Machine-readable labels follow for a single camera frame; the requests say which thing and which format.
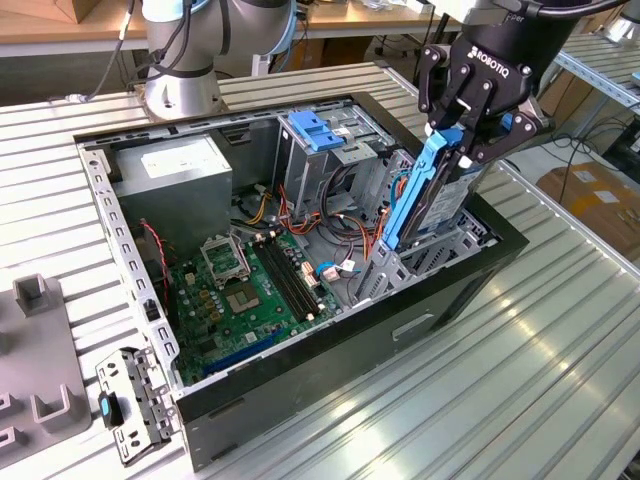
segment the robotiq logo text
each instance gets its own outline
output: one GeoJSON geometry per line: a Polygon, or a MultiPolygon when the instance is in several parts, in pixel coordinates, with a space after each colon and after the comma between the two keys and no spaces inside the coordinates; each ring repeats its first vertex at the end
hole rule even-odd
{"type": "Polygon", "coordinates": [[[467,57],[477,58],[491,70],[495,70],[498,75],[502,75],[502,77],[504,78],[507,78],[509,76],[509,69],[507,67],[484,53],[482,50],[478,49],[478,47],[471,47],[471,51],[467,53],[467,57]]]}

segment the metal table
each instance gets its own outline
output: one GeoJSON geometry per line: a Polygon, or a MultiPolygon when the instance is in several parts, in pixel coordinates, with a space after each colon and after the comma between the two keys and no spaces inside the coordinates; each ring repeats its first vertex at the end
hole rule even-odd
{"type": "MultiPolygon", "coordinates": [[[[412,87],[371,63],[221,87],[232,109],[366,90],[424,125],[412,87]]],[[[60,279],[95,419],[3,478],[615,478],[640,448],[640,272],[501,165],[482,195],[531,244],[458,320],[197,477],[180,436],[123,469],[94,365],[141,338],[72,134],[148,121],[126,94],[0,109],[0,283],[60,279]]]]}
{"type": "Polygon", "coordinates": [[[555,63],[604,93],[578,127],[578,134],[591,123],[608,98],[625,107],[635,106],[633,111],[640,113],[640,87],[631,82],[631,74],[640,71],[640,49],[616,46],[597,34],[572,35],[555,63]]]}

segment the motherboard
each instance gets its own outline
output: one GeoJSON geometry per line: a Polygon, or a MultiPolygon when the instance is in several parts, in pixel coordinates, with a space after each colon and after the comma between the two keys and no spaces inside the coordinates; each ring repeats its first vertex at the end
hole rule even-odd
{"type": "Polygon", "coordinates": [[[291,234],[239,243],[231,237],[207,241],[202,255],[170,269],[185,385],[341,313],[291,234]]]}

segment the gray plastic holder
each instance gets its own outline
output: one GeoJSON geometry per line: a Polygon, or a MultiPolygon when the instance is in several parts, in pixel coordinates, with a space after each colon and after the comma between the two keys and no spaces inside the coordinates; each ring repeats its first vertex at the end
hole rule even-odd
{"type": "Polygon", "coordinates": [[[0,292],[0,469],[90,424],[60,283],[15,280],[0,292]]]}

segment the expansion slot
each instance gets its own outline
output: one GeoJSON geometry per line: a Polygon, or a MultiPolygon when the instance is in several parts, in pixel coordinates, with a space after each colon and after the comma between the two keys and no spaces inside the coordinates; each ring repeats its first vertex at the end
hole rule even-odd
{"type": "Polygon", "coordinates": [[[254,251],[296,320],[308,320],[310,314],[320,312],[315,299],[275,242],[267,240],[256,244],[254,251]]]}
{"type": "Polygon", "coordinates": [[[257,353],[260,353],[261,351],[272,347],[273,345],[275,345],[275,337],[280,335],[280,333],[281,332],[275,332],[267,338],[260,340],[253,345],[249,345],[246,348],[243,348],[239,352],[232,353],[231,355],[221,358],[220,360],[216,360],[215,362],[207,365],[202,369],[202,376],[206,377],[207,375],[210,375],[212,373],[224,370],[231,365],[235,365],[236,363],[246,360],[247,358],[252,357],[257,353]]]}

